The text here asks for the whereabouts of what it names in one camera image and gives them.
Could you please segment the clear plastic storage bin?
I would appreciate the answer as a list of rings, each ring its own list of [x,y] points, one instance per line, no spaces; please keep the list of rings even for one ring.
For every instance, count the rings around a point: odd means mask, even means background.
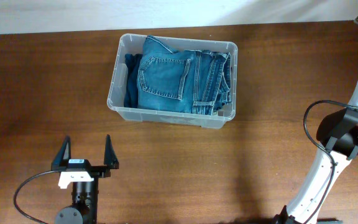
[[[107,106],[126,121],[153,121],[172,124],[201,126],[202,128],[220,129],[236,115],[236,86],[238,47],[233,42],[217,40],[181,39],[174,37],[157,38],[177,50],[211,50],[229,52],[231,54],[231,92],[232,102],[223,106],[216,115],[197,115],[169,111],[143,110],[124,106],[127,86],[127,66],[125,54],[140,54],[146,36],[140,34],[124,34],[119,39],[116,61],[107,97]]]

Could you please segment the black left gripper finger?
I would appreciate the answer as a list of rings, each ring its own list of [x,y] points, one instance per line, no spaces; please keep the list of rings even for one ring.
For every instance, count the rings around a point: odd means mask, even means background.
[[[63,144],[58,151],[57,155],[51,163],[51,170],[63,170],[68,166],[68,162],[71,159],[71,140],[69,136],[66,136]]]
[[[109,169],[119,169],[119,161],[114,152],[111,137],[106,135],[105,150],[104,150],[104,165]]]

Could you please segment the dark blue jeans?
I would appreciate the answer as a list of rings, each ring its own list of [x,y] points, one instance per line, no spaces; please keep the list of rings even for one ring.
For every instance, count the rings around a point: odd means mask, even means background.
[[[179,51],[147,36],[137,75],[137,107],[214,115],[232,102],[231,54]]]

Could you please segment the dark blue shirt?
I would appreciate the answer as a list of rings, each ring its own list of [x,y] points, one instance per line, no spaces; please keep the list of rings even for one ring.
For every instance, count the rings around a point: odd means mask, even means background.
[[[125,64],[127,66],[127,86],[126,95],[124,97],[124,107],[138,107],[138,88],[137,77],[142,54],[125,54]]]

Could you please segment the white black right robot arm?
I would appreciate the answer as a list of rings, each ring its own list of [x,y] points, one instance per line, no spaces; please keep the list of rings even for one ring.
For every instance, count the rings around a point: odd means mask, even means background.
[[[358,16],[354,19],[358,25]],[[358,156],[358,81],[348,103],[336,102],[341,110],[327,115],[316,137],[316,156],[301,189],[273,223],[317,223],[318,213],[341,172]]]

